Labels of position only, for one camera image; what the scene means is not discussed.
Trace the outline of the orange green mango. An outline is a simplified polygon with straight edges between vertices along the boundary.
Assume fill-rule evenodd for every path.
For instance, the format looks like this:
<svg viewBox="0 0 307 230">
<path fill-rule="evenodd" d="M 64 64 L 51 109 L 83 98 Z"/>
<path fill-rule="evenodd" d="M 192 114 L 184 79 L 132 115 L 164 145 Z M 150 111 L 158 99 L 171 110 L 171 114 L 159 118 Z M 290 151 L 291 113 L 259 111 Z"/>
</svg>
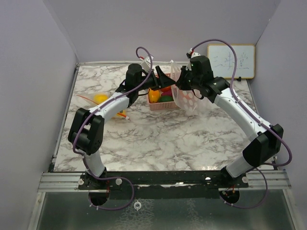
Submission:
<svg viewBox="0 0 307 230">
<path fill-rule="evenodd" d="M 155 91 L 152 89 L 149 90 L 148 99 L 151 104 L 157 103 L 159 101 L 159 98 L 160 98 L 159 90 L 155 90 Z"/>
</svg>

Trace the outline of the clear bag white zipper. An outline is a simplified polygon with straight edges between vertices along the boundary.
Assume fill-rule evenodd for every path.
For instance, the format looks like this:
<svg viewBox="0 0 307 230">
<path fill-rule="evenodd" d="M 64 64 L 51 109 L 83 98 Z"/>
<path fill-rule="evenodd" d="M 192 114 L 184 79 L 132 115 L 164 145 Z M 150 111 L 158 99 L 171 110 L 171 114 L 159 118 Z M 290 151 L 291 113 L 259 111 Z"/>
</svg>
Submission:
<svg viewBox="0 0 307 230">
<path fill-rule="evenodd" d="M 171 86 L 172 95 L 175 104 L 186 111 L 188 115 L 204 115 L 211 108 L 209 100 L 204 98 L 201 100 L 201 94 L 198 90 L 180 90 L 176 85 Z"/>
</svg>

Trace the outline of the yellow orange peach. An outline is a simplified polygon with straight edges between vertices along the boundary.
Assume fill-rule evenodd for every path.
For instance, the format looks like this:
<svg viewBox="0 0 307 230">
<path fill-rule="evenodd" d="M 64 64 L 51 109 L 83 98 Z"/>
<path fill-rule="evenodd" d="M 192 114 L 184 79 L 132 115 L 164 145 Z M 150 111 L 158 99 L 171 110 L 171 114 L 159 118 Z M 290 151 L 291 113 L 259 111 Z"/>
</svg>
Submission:
<svg viewBox="0 0 307 230">
<path fill-rule="evenodd" d="M 93 101 L 97 104 L 101 104 L 107 99 L 108 99 L 108 96 L 106 94 L 96 94 L 93 96 Z"/>
</svg>

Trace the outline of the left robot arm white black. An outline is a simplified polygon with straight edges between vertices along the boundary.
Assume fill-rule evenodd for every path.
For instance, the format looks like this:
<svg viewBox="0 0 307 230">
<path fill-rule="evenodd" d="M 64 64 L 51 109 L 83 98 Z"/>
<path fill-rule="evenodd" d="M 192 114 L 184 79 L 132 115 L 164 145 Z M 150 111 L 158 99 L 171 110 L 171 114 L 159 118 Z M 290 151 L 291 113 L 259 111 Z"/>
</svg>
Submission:
<svg viewBox="0 0 307 230">
<path fill-rule="evenodd" d="M 106 183 L 103 175 L 106 167 L 99 153 L 105 123 L 129 108 L 138 99 L 139 91 L 159 90 L 175 83 L 159 66 L 155 70 L 145 71 L 140 64 L 130 64 L 125 79 L 110 98 L 91 109 L 80 108 L 76 111 L 68 141 L 73 145 L 73 152 L 82 156 L 86 171 L 91 175 L 89 183 L 93 188 L 101 189 Z"/>
</svg>

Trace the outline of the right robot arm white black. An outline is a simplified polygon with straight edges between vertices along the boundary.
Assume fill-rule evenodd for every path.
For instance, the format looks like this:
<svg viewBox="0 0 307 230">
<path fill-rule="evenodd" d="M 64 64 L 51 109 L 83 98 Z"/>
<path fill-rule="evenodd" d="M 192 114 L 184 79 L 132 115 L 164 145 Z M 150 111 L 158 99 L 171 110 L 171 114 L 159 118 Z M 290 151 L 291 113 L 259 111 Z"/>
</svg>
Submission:
<svg viewBox="0 0 307 230">
<path fill-rule="evenodd" d="M 223 109 L 243 130 L 250 143 L 241 156 L 222 168 L 220 181 L 232 187 L 238 177 L 252 168 L 265 163 L 281 148 L 283 128 L 271 125 L 240 100 L 230 83 L 222 77 L 214 77 L 209 59 L 199 55 L 190 59 L 188 66 L 181 68 L 176 86 L 183 91 L 198 90 L 201 98 Z"/>
</svg>

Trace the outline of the small orange tangerine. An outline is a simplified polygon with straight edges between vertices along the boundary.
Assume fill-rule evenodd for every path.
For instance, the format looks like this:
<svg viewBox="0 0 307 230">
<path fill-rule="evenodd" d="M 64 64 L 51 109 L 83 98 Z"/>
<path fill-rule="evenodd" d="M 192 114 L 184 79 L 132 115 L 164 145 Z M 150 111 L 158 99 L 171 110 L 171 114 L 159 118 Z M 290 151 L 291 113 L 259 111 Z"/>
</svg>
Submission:
<svg viewBox="0 0 307 230">
<path fill-rule="evenodd" d="M 167 92 L 169 90 L 171 90 L 171 86 L 160 89 L 161 92 Z"/>
</svg>

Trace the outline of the dark red fruit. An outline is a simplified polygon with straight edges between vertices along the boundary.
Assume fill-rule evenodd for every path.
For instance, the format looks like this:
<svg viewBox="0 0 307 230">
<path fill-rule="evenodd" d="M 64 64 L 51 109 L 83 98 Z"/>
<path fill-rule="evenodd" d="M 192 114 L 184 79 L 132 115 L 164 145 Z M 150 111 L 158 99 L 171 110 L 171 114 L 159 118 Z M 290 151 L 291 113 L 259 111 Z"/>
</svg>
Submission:
<svg viewBox="0 0 307 230">
<path fill-rule="evenodd" d="M 169 90 L 169 91 L 162 92 L 162 93 L 161 93 L 161 96 L 170 96 L 170 97 L 172 97 L 172 96 L 173 96 L 173 95 L 172 95 L 172 91 Z"/>
</svg>

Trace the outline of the green lime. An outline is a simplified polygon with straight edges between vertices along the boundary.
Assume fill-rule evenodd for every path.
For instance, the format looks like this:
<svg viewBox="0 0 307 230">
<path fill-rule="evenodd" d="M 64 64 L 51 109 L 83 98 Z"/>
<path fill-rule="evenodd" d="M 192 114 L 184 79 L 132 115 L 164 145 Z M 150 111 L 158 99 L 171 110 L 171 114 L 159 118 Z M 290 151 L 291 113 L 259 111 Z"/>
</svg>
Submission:
<svg viewBox="0 0 307 230">
<path fill-rule="evenodd" d="M 174 99 L 170 96 L 161 96 L 158 100 L 159 103 L 172 102 Z"/>
</svg>

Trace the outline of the pink plastic basket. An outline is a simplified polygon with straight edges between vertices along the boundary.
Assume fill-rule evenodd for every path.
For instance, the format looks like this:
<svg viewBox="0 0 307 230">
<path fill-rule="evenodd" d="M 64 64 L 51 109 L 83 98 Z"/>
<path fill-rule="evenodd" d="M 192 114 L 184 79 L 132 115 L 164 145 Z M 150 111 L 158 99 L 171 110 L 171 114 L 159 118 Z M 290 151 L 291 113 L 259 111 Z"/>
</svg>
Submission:
<svg viewBox="0 0 307 230">
<path fill-rule="evenodd" d="M 147 104 L 151 111 L 176 109 L 178 106 L 174 102 L 172 85 L 153 91 L 149 89 L 146 93 Z"/>
</svg>

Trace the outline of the small whiteboard wooden frame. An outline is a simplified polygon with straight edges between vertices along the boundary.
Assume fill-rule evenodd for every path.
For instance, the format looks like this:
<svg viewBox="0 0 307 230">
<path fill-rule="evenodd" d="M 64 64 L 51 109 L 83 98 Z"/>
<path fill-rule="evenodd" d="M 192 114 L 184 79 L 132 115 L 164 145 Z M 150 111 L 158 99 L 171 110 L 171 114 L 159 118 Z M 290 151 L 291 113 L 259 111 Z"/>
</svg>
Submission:
<svg viewBox="0 0 307 230">
<path fill-rule="evenodd" d="M 235 79 L 252 79 L 255 77 L 255 46 L 232 45 L 237 57 Z M 231 79 L 235 58 L 227 45 L 212 44 L 207 47 L 207 56 L 215 77 Z"/>
</svg>

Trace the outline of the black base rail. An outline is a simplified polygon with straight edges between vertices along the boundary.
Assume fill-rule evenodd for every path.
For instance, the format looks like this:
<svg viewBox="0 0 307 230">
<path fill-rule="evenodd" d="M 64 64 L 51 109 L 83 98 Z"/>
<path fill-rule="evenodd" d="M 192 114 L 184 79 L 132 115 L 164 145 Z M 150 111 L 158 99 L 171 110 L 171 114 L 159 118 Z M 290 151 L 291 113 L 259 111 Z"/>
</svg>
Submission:
<svg viewBox="0 0 307 230">
<path fill-rule="evenodd" d="M 218 198 L 220 189 L 247 188 L 246 174 L 236 179 L 220 171 L 108 171 L 100 179 L 82 173 L 78 189 L 113 200 Z"/>
</svg>

